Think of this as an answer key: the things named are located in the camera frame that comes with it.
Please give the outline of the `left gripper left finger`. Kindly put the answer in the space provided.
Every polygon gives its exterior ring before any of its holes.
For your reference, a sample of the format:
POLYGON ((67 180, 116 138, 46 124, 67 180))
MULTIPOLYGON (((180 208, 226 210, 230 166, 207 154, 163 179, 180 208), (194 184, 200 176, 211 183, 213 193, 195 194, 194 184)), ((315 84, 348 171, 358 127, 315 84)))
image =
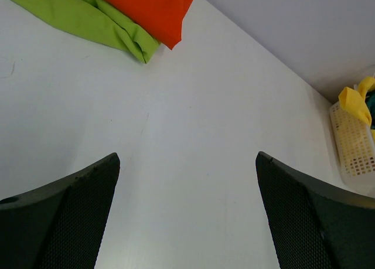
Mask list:
POLYGON ((1 200, 1 268, 94 268, 120 174, 116 153, 1 200))

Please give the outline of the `orange shorts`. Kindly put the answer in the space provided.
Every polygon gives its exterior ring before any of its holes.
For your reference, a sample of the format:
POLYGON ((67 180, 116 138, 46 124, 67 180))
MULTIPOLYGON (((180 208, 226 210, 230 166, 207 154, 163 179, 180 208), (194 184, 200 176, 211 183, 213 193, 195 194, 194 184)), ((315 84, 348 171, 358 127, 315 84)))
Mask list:
POLYGON ((105 0, 172 50, 193 0, 105 0))

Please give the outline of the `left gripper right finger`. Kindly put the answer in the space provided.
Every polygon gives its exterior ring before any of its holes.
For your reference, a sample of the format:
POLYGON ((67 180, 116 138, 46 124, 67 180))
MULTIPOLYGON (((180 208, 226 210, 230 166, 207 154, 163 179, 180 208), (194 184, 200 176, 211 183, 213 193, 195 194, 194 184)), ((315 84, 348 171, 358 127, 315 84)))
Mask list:
POLYGON ((264 152, 255 167, 280 268, 374 268, 374 199, 264 152))

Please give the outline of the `lime green shorts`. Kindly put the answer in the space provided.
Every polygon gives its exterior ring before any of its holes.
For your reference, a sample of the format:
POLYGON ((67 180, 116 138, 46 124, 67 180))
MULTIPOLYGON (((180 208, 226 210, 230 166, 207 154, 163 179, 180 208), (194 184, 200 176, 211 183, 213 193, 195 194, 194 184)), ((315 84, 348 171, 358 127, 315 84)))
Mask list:
POLYGON ((50 26, 148 63, 160 43, 105 0, 11 0, 50 26))

